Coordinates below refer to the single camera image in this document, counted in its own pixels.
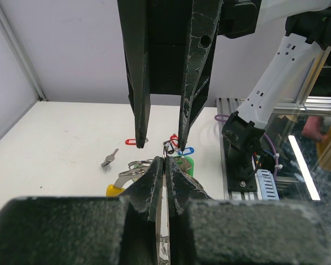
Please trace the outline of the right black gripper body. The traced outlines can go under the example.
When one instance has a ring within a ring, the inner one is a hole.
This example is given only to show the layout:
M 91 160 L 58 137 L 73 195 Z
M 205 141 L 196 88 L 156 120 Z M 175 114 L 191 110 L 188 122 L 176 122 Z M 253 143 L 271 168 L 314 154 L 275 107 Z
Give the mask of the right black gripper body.
M 181 93 L 186 42 L 190 22 L 200 16 L 199 25 L 211 8 L 219 8 L 218 35 L 230 39 L 255 32 L 261 1 L 148 1 L 148 48 L 150 92 Z

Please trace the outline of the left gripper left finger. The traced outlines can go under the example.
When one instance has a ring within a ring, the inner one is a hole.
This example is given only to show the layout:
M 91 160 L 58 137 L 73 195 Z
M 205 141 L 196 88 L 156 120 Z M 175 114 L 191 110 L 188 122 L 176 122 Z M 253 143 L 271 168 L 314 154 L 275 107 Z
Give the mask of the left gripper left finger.
M 17 197 L 0 210 L 0 264 L 157 264 L 163 159 L 117 197 Z

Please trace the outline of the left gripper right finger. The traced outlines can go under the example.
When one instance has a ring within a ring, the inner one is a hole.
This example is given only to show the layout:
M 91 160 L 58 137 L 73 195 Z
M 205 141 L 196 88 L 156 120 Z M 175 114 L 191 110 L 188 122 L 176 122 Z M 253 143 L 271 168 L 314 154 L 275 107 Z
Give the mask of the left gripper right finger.
M 331 264 L 331 240 L 308 203 L 216 200 L 165 159 L 171 264 Z

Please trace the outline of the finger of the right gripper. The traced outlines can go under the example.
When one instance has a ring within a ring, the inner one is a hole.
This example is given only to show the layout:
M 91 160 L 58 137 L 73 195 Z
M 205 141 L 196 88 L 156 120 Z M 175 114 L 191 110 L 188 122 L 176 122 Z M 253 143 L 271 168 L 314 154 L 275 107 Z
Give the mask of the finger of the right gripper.
M 182 151 L 190 128 L 207 101 L 222 3 L 191 3 L 179 113 L 178 147 Z
M 142 149 L 146 143 L 151 108 L 147 1 L 118 1 L 118 10 L 129 86 L 129 101 L 135 117 L 136 146 Z

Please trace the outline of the green tag key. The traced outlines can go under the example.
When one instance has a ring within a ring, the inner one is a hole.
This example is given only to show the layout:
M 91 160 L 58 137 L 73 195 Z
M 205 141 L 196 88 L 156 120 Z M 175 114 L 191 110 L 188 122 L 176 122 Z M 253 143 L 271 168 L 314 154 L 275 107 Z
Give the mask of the green tag key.
M 189 156 L 175 156 L 178 166 L 184 174 L 194 176 L 194 160 Z
M 130 174 L 132 176 L 132 181 L 136 182 L 140 177 L 142 177 L 148 170 L 151 161 L 149 160 L 139 160 L 132 161 L 128 164 Z

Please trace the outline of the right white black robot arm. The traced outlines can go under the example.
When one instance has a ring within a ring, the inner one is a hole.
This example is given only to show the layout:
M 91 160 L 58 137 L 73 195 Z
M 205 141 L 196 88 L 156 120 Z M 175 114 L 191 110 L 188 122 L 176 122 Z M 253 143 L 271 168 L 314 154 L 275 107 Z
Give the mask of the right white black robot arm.
M 331 47 L 331 1 L 118 1 L 136 146 L 146 142 L 151 95 L 179 95 L 178 146 L 208 97 L 216 39 L 285 18 L 281 44 L 249 96 L 225 122 L 229 189 L 256 190 L 260 138 L 281 95 Z

